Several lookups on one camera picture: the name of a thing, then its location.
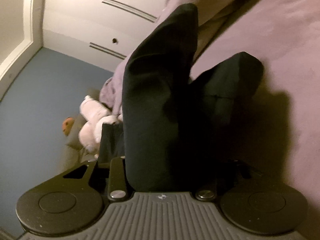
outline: metal bolt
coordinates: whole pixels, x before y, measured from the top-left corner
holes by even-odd
[[[209,199],[209,198],[214,198],[215,194],[211,190],[201,190],[198,192],[198,196],[201,199]]]
[[[110,193],[110,196],[116,199],[123,198],[126,195],[127,195],[126,192],[124,192],[123,190],[114,190]]]

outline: stuffed animal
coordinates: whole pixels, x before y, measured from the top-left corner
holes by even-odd
[[[62,131],[65,136],[68,136],[70,133],[70,130],[75,122],[75,119],[72,117],[68,117],[66,120],[62,123]]]
[[[79,141],[84,148],[98,158],[100,147],[102,124],[115,124],[119,119],[99,101],[86,96],[80,105],[80,113],[87,120],[87,123],[79,132]]]

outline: bed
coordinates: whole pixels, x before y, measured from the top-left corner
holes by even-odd
[[[320,0],[207,0],[207,4],[220,6],[215,12],[205,8],[203,0],[167,0],[158,23],[186,2],[199,6],[192,78],[240,51],[265,65],[253,101],[232,121],[225,158],[242,159],[301,191],[308,199],[309,213],[299,231],[308,239],[318,239]],[[109,104],[114,114],[122,112],[126,62],[118,66],[100,93],[100,100]]]

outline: black pants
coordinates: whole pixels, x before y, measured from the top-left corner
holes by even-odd
[[[134,51],[124,72],[126,176],[136,191],[190,191],[213,176],[215,138],[235,100],[251,97],[263,74],[242,52],[188,85],[198,15],[179,6]]]

